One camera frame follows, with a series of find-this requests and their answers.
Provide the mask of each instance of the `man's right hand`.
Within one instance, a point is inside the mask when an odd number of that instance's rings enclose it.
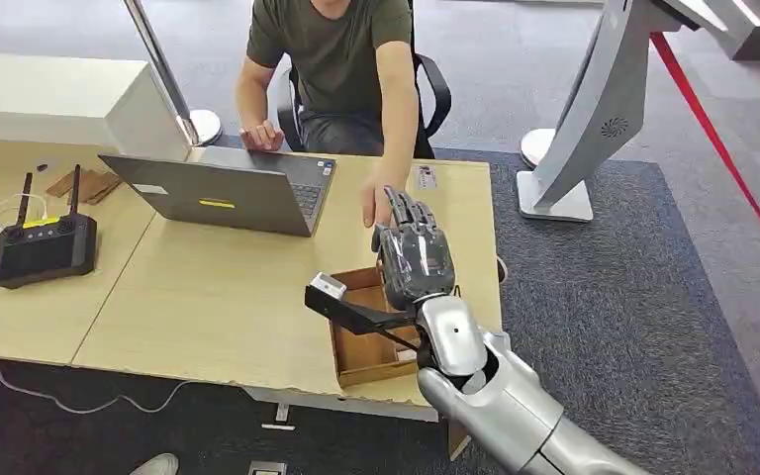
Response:
[[[274,151],[281,148],[284,132],[276,130],[268,120],[252,129],[240,129],[240,138],[247,150]]]

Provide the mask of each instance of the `chair armrest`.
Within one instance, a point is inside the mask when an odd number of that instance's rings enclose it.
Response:
[[[277,80],[278,127],[284,132],[284,139],[293,151],[305,151],[299,136],[298,104],[293,95],[293,84],[290,81],[292,70],[292,67],[287,69]]]
[[[418,59],[418,65],[424,68],[424,73],[427,74],[427,80],[429,81],[429,87],[432,88],[432,94],[435,96],[435,111],[432,113],[432,118],[427,124],[426,131],[427,137],[432,137],[444,119],[447,118],[447,114],[450,113],[450,106],[452,104],[450,98],[450,88],[447,86],[447,81],[444,80],[441,70],[438,69],[438,65],[429,56],[423,54],[416,54]]]

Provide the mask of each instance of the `vent grille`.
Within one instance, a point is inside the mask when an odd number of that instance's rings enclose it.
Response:
[[[622,117],[614,117],[602,125],[602,136],[612,139],[624,134],[627,130],[627,120]]]

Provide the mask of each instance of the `laptop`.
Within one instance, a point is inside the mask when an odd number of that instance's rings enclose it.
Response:
[[[164,218],[310,237],[335,162],[209,146],[199,162],[120,154],[100,159]]]

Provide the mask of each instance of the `silver stanchion post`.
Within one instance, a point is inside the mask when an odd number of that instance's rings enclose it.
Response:
[[[176,109],[178,120],[188,135],[191,144],[207,145],[212,143],[223,132],[220,118],[217,117],[217,114],[204,109],[194,111],[188,109],[185,98],[182,97],[182,93],[179,91],[176,78],[170,72],[170,68],[167,66],[167,59],[164,57],[164,53],[155,39],[155,33],[149,24],[149,20],[146,18],[141,0],[124,0],[124,3],[127,5],[127,10],[130,11],[130,16],[133,17],[136,29],[138,29],[144,41],[147,52],[149,52],[152,65],[155,67],[156,72],[158,72],[158,77],[164,85],[167,95],[170,97],[170,102],[173,103],[173,107]]]

